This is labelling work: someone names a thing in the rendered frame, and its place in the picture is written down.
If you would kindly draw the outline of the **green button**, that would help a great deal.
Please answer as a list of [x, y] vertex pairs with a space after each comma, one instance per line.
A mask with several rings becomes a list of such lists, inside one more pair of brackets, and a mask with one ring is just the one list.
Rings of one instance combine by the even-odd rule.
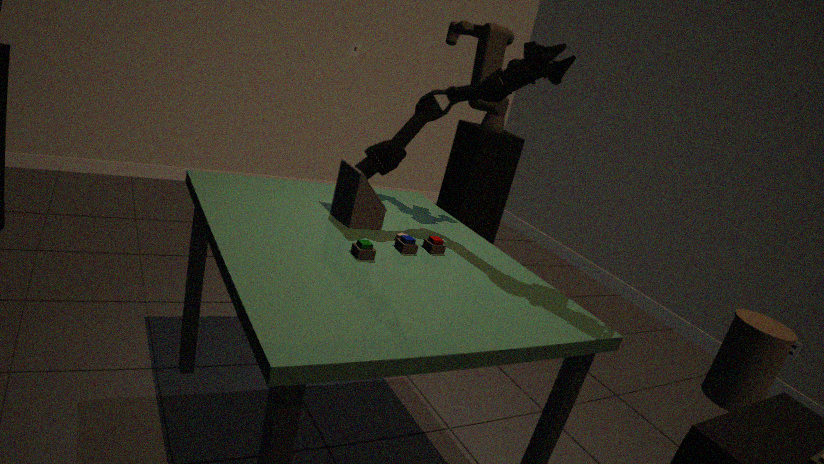
[[369, 240], [357, 240], [357, 243], [352, 243], [350, 252], [360, 260], [374, 260], [376, 255], [376, 250]]

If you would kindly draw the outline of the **red button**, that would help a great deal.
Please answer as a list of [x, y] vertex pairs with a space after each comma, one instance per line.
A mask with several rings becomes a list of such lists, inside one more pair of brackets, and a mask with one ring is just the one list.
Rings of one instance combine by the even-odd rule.
[[446, 245], [443, 242], [438, 236], [429, 236], [428, 239], [424, 239], [422, 247], [430, 254], [444, 254]]

